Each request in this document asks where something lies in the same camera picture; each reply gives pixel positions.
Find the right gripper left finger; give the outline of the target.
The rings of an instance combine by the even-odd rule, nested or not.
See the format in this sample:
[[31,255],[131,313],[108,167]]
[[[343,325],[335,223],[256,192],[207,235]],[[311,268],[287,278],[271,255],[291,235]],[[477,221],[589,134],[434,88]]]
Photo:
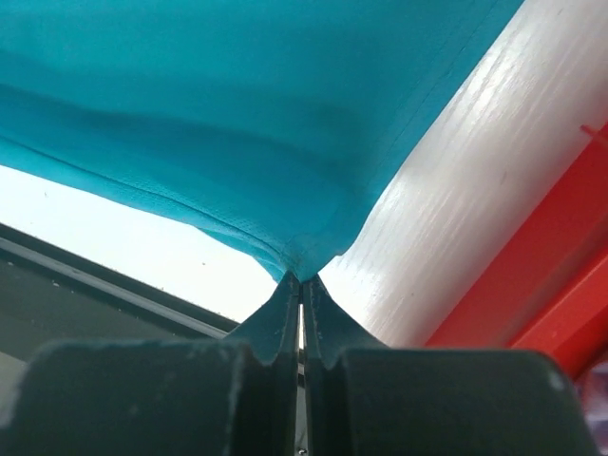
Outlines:
[[291,455],[299,282],[221,339],[69,341],[1,411],[5,455]]

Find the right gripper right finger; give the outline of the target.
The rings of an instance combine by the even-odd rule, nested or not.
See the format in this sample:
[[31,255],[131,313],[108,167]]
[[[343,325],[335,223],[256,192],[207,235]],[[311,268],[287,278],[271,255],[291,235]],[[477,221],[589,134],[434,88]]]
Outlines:
[[575,391],[536,351],[398,350],[319,278],[302,287],[313,455],[594,455]]

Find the teal t shirt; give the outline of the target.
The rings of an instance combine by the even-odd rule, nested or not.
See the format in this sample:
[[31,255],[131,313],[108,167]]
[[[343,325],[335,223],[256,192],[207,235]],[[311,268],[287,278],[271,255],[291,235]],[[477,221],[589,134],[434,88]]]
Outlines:
[[274,278],[344,254],[516,1],[5,1],[1,163]]

